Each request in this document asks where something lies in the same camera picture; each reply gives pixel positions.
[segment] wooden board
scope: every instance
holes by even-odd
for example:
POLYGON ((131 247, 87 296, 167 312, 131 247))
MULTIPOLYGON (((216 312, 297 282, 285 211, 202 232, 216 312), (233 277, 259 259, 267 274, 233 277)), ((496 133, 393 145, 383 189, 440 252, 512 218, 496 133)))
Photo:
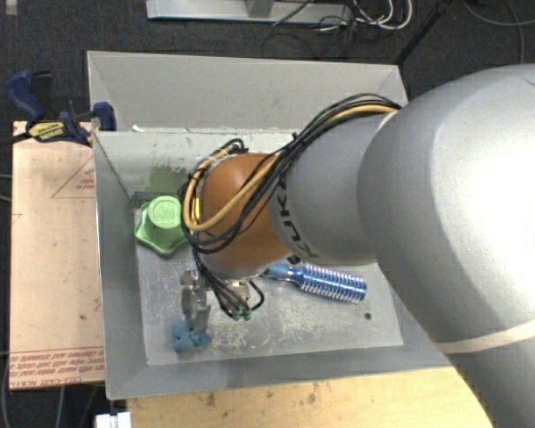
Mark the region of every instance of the wooden board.
POLYGON ((454 368, 128 400, 135 428, 490 428, 454 368))
POLYGON ((10 389, 104 378, 93 152, 12 148, 10 389))

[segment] green plastic object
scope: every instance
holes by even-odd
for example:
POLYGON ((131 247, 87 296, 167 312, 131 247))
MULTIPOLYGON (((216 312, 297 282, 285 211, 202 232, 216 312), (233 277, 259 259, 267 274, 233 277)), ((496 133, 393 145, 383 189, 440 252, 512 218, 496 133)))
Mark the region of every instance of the green plastic object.
POLYGON ((182 207, 178 198, 160 196, 141 206, 135 238, 162 256, 171 255, 186 241, 180 228, 182 207))

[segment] orange object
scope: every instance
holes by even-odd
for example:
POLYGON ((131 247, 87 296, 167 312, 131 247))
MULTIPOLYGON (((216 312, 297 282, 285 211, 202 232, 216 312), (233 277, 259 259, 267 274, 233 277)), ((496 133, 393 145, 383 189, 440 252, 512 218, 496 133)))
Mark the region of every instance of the orange object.
MULTIPOLYGON (((210 171, 204 179, 200 195, 201 221, 210 219, 234 197, 264 157, 263 153, 229 157, 210 171)), ((250 196, 251 193, 247 193, 224 218, 207 230, 207 233, 218 235, 231 226, 240 216, 250 196)), ((263 203, 259 202, 244 220, 242 230, 245 231, 224 250, 208 255, 209 259, 224 268, 244 270, 273 263, 290 253, 272 229, 268 211, 264 208, 258 214, 263 203)))

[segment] dark floor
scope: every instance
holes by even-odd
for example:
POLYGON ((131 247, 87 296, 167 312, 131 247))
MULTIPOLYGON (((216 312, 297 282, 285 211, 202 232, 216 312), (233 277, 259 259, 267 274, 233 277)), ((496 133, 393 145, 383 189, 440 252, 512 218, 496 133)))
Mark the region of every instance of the dark floor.
MULTIPOLYGON (((230 22, 147 21, 145 0, 19 0, 18 16, 6 16, 0 0, 0 140, 9 136, 10 122, 23 118, 4 94, 5 81, 16 71, 51 70, 60 107, 71 99, 78 111, 88 106, 87 50, 159 52, 251 58, 313 59, 327 62, 392 63, 437 0, 413 0, 416 16, 401 31, 384 37, 363 29, 373 43, 355 37, 347 54, 342 40, 321 37, 303 27, 272 28, 266 24, 230 22)), ((504 2, 473 3, 485 17, 513 22, 504 2)), ((535 0, 514 0, 511 9, 521 21, 535 18, 535 0)), ((520 61, 535 62, 535 24, 523 26, 523 49, 516 27, 498 27, 475 19, 456 0, 403 68, 409 98, 468 73, 520 61)), ((0 150, 0 173, 12 170, 11 150, 0 150)), ((9 195, 7 182, 0 193, 9 195)), ((8 348, 10 218, 0 202, 0 350, 8 348)), ((0 358, 0 394, 4 359, 0 358)), ((7 397, 12 427, 55 424, 58 391, 16 392, 7 397)), ((68 391, 64 418, 77 426, 91 389, 68 391)), ((0 426, 3 425, 0 410, 0 426)))

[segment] yellow cable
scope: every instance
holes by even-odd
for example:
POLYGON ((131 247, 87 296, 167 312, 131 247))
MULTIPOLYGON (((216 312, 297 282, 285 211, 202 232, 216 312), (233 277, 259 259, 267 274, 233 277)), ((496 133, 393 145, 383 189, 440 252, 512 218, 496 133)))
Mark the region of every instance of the yellow cable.
MULTIPOLYGON (((255 174, 255 176, 250 180, 250 182, 242 190, 240 190, 240 192, 238 192, 232 198, 232 200, 230 200, 228 203, 226 203, 224 208, 219 210, 214 215, 214 217, 208 219, 203 224, 197 224, 197 223, 193 222, 192 220, 190 220, 190 221, 186 220, 186 218, 190 218, 190 215, 186 214, 186 211, 183 210, 186 227, 189 230, 192 230, 194 232, 202 232, 204 230, 208 230, 209 228, 212 228, 213 226, 215 226, 220 220, 222 220, 226 216, 226 214, 235 206, 236 203, 238 203, 252 188, 255 187, 256 183, 267 174, 267 172, 269 171, 269 169, 272 167, 272 165, 275 162, 276 162, 276 158, 274 158, 273 160, 268 162, 266 164, 266 166, 264 168, 262 168, 260 171, 258 171, 255 174)), ((188 197, 188 194, 189 194, 189 191, 187 190, 185 198, 188 197)))
MULTIPOLYGON (((338 114, 335 114, 331 119, 329 119, 327 122, 333 122, 334 120, 338 119, 344 119, 345 117, 349 117, 353 114, 357 114, 360 112, 380 112, 380 113, 388 113, 396 111, 395 108, 392 108, 390 106, 384 106, 381 104, 362 104, 360 106, 357 106, 356 108, 351 108, 349 110, 341 111, 338 114)), ((196 220, 194 220, 194 214, 191 214, 191 212, 194 212, 194 205, 191 203, 191 199, 193 197, 194 189, 196 188, 196 184, 198 179, 200 179, 202 173, 204 170, 215 160, 227 155, 227 152, 222 150, 219 153, 215 154, 214 156, 208 158, 205 160, 201 165, 196 169, 196 172, 193 175, 193 178, 191 179, 190 183, 188 184, 188 187, 186 189, 186 195, 185 200, 183 203, 183 220, 186 224, 186 227, 189 230, 192 230, 194 232, 202 232, 205 230, 208 230, 209 228, 212 228, 215 226, 220 220, 222 220, 226 214, 256 185, 256 183, 262 179, 269 169, 272 167, 272 165, 276 162, 277 157, 274 157, 272 161, 266 164, 264 168, 259 170, 254 177, 250 180, 250 182, 242 189, 240 190, 233 198, 230 200, 220 211, 218 211, 212 218, 208 219, 203 224, 198 224, 196 220)))
POLYGON ((185 199, 183 201, 183 209, 182 209, 183 220, 187 225, 193 222, 191 218, 191 211, 193 210, 192 198, 193 198, 194 189, 196 188, 198 179, 200 179, 200 177, 204 173, 204 170, 209 165, 211 165, 214 161, 221 159, 222 157, 225 157, 226 155, 228 155, 227 150, 221 149, 220 151, 218 151, 218 153, 211 155, 208 159, 206 159, 203 163, 201 163, 196 169, 196 171, 194 172, 193 177, 188 183, 188 187, 186 188, 185 199))

